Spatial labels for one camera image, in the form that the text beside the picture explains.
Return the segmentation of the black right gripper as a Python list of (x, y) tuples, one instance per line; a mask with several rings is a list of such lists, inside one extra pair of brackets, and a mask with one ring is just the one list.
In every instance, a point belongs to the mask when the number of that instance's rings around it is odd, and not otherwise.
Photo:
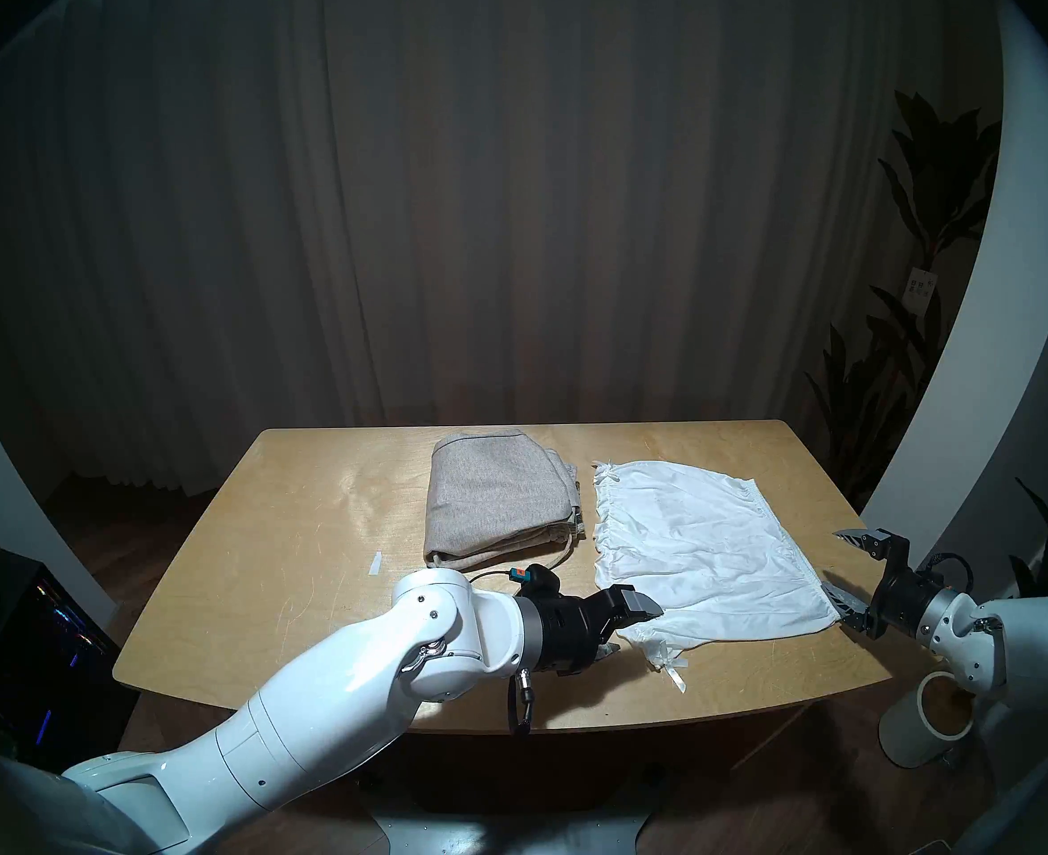
[(889, 627), (919, 639), (922, 619), (943, 586), (931, 574), (921, 574), (909, 566), (909, 540), (880, 529), (842, 529), (833, 535), (885, 563), (882, 578), (869, 602), (835, 582), (821, 579), (821, 588), (840, 623), (870, 639), (879, 639)]

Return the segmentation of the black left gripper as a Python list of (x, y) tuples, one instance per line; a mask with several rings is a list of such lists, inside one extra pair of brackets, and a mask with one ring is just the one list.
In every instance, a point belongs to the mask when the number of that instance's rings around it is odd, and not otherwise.
[(645, 623), (663, 609), (634, 587), (616, 584), (588, 597), (538, 592), (539, 672), (575, 675), (621, 650), (609, 641), (618, 623)]

